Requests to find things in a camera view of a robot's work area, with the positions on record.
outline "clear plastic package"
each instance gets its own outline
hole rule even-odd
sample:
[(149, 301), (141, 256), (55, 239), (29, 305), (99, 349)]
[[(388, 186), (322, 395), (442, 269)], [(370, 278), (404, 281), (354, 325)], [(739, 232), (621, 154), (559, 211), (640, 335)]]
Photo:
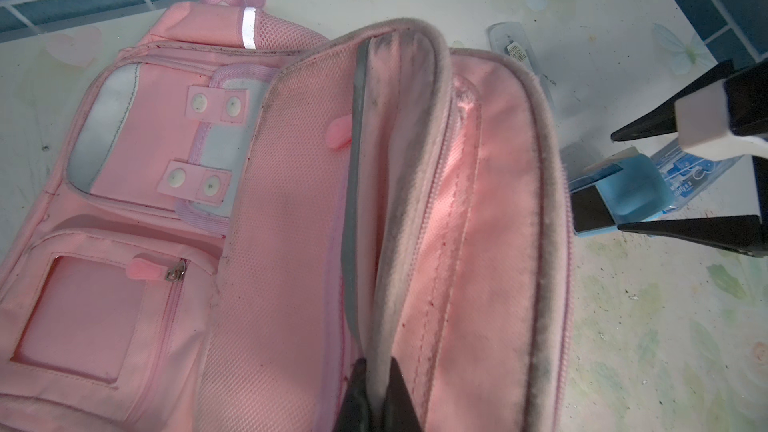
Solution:
[(519, 22), (494, 24), (488, 28), (488, 41), (491, 43), (493, 52), (510, 56), (536, 74), (539, 83), (542, 84), (544, 94), (547, 96), (547, 101), (552, 106), (552, 97), (549, 95), (549, 88), (547, 87), (549, 81), (542, 76), (531, 43), (528, 42), (528, 36), (525, 35), (523, 24)]

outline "table surface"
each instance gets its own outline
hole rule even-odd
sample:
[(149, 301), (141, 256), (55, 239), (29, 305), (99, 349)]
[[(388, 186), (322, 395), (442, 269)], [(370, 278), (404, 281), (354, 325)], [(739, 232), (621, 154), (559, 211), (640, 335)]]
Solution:
[[(673, 75), (654, 42), (654, 23), (686, 42), (694, 32), (673, 0), (551, 0), (539, 13), (523, 0), (268, 0), (266, 10), (331, 38), (413, 16), (449, 44), (480, 49), (491, 24), (521, 22), (550, 82), (570, 173), (628, 146), (610, 133), (704, 72)], [(83, 91), (160, 14), (95, 24), (104, 45), (87, 68), (54, 59), (45, 36), (0, 44), (0, 255), (42, 190)], [(672, 138), (630, 145), (649, 155)], [(743, 159), (678, 214), (748, 214), (756, 204)], [(768, 430), (765, 261), (619, 232), (576, 238), (574, 255), (562, 431)]]

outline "plastic package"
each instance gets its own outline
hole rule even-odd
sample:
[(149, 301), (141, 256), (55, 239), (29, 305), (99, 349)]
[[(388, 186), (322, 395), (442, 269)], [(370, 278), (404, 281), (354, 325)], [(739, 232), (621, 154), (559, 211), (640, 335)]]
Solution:
[(493, 52), (510, 56), (536, 74), (544, 94), (547, 96), (547, 101), (552, 106), (552, 96), (549, 95), (549, 88), (547, 87), (549, 80), (542, 76), (531, 43), (528, 42), (528, 36), (525, 35), (523, 24), (519, 22), (494, 24), (488, 28), (488, 41), (491, 43)]
[(680, 148), (677, 139), (668, 143), (651, 157), (674, 194), (674, 202), (664, 213), (669, 214), (684, 207), (740, 158), (738, 156), (716, 162), (689, 154)]

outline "blue object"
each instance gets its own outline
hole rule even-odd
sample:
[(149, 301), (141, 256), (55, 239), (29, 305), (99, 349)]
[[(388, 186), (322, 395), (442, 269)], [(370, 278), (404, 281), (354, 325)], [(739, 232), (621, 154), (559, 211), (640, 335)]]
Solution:
[(612, 164), (608, 164), (606, 167), (603, 167), (597, 170), (596, 172), (592, 172), (591, 174), (588, 174), (586, 176), (581, 176), (571, 180), (568, 183), (568, 190), (571, 191), (571, 194), (574, 192), (578, 192), (582, 188), (590, 187), (592, 184), (608, 176), (612, 176), (616, 172), (620, 172), (620, 171), (621, 171), (621, 167), (618, 164), (616, 164), (616, 162)]
[(664, 213), (669, 214), (684, 207), (740, 158), (741, 156), (738, 156), (716, 162), (689, 154), (680, 148), (677, 139), (668, 143), (651, 157), (674, 195), (674, 200)]
[(674, 200), (648, 156), (640, 154), (615, 164), (621, 170), (571, 194), (576, 235), (588, 237), (617, 230), (619, 224), (651, 220)]

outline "zipper pull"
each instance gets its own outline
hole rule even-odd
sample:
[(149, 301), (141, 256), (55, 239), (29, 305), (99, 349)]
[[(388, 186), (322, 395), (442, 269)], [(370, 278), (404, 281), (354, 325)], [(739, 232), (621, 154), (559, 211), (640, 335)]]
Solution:
[(179, 282), (184, 280), (184, 274), (187, 271), (187, 261), (180, 260), (176, 265), (169, 268), (165, 273), (165, 280), (168, 282)]

